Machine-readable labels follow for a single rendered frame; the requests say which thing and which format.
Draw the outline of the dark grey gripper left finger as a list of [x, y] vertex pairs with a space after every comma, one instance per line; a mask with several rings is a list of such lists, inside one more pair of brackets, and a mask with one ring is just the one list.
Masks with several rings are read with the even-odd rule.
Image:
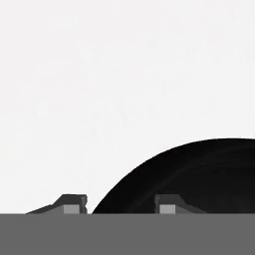
[[86, 194], [62, 194], [53, 204], [30, 211], [30, 214], [58, 212], [63, 214], [87, 214]]

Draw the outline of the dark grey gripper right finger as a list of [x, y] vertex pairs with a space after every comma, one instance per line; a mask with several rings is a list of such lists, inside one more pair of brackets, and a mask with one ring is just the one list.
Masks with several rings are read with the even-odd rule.
[[154, 203], [154, 212], [158, 214], [204, 214], [203, 210], [187, 204], [178, 194], [157, 194]]

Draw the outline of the black bowl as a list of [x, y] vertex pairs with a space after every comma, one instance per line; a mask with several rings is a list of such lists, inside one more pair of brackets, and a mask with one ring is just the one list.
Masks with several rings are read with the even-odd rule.
[[255, 214], [255, 139], [213, 138], [164, 151], [122, 178], [94, 212], [153, 213], [161, 194], [207, 213]]

